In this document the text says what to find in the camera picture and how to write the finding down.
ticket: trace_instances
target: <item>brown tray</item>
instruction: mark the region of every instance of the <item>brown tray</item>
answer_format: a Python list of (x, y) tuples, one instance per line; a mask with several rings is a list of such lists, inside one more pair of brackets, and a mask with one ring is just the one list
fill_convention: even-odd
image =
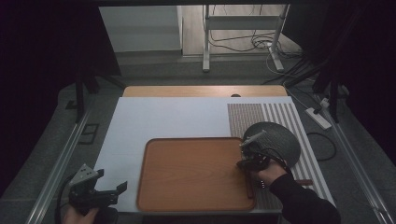
[(240, 143), (234, 137), (148, 141), (137, 207), (146, 212), (252, 209), (250, 181), (236, 167)]

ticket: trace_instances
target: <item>wall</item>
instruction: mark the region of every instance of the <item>wall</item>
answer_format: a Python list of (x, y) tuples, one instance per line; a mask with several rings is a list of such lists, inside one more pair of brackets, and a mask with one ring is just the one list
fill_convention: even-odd
[(100, 7), (115, 52), (181, 49), (181, 7)]

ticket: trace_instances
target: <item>white metal frame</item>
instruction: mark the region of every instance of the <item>white metal frame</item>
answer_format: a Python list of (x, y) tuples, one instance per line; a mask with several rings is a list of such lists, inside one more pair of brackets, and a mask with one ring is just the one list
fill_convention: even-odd
[(289, 5), (284, 5), (279, 16), (210, 16), (209, 5), (205, 6), (205, 43), (203, 70), (209, 72), (210, 47), (209, 32), (211, 30), (275, 30), (273, 44), (268, 44), (271, 57), (278, 72), (284, 70), (282, 62), (276, 50), (276, 43), (279, 40), (283, 23), (286, 19), (286, 13)]

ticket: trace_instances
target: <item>power strip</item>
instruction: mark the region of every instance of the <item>power strip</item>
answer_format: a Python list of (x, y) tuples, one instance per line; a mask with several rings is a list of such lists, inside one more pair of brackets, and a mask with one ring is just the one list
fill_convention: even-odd
[(330, 129), (332, 125), (320, 114), (314, 114), (314, 108), (308, 108), (305, 113), (309, 115), (323, 130)]

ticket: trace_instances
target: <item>gray round object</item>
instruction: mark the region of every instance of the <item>gray round object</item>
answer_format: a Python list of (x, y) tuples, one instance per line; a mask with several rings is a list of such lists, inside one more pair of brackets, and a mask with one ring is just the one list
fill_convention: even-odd
[(244, 141), (254, 134), (261, 133), (253, 142), (260, 145), (261, 148), (254, 147), (254, 144), (249, 144), (244, 148), (252, 152), (260, 153), (260, 150), (271, 148), (276, 150), (280, 156), (286, 161), (289, 167), (292, 167), (300, 159), (301, 147), (295, 135), (284, 126), (273, 122), (259, 122), (255, 123), (244, 134)]

